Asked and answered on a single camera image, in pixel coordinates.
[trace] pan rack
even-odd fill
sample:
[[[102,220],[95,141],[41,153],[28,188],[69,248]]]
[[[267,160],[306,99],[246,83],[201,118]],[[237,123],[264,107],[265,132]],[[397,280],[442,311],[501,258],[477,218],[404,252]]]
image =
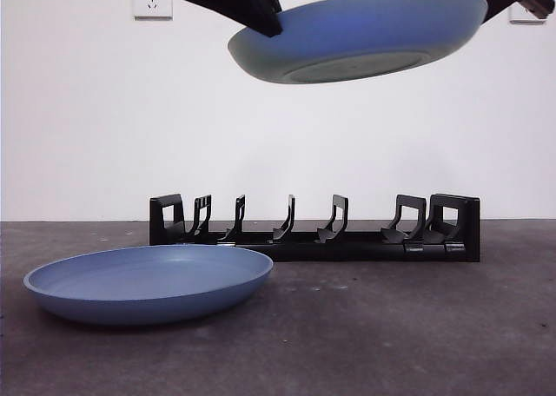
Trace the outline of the pan rack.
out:
[[[234,223],[225,231],[211,231],[212,196],[196,198],[193,221],[186,223],[182,196],[151,198],[149,243],[212,244],[248,248],[273,261],[480,261],[480,200],[456,195],[432,195],[427,200],[398,195],[395,215],[381,231],[348,230],[348,198],[334,195],[328,223],[316,231],[296,231],[295,197],[288,198],[288,216],[272,232],[243,230],[245,195],[235,200]],[[163,209],[173,207],[173,221],[165,223]],[[398,228],[403,208],[417,209],[411,231]],[[456,209],[457,221],[445,221],[444,208]],[[205,217],[201,221],[201,211]],[[337,218],[338,209],[342,211]]]

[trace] floor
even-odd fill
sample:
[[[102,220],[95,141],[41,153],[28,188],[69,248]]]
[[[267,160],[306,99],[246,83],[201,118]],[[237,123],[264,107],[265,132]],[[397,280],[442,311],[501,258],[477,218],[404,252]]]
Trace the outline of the floor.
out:
[[[556,221],[484,221],[481,263],[280,263],[239,307],[161,327],[59,320],[23,288],[147,229],[2,225],[3,395],[556,394]]]

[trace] wall socket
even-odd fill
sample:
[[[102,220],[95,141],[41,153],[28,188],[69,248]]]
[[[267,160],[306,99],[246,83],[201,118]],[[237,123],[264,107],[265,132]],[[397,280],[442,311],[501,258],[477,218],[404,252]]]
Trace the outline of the wall socket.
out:
[[[511,24],[544,24],[546,20],[540,20],[531,14],[527,8],[520,3],[515,3],[510,7],[510,23]]]
[[[171,20],[172,0],[133,0],[136,20]]]

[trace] white wall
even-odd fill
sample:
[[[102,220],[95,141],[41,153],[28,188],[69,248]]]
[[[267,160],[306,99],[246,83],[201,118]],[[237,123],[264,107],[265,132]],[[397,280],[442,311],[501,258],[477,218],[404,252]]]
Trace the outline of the white wall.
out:
[[[285,9],[314,0],[281,0]],[[281,86],[229,55],[241,28],[175,0],[3,0],[3,221],[144,220],[213,194],[215,219],[392,216],[397,193],[477,195],[483,216],[556,217],[556,16],[501,14],[458,53],[355,82]]]

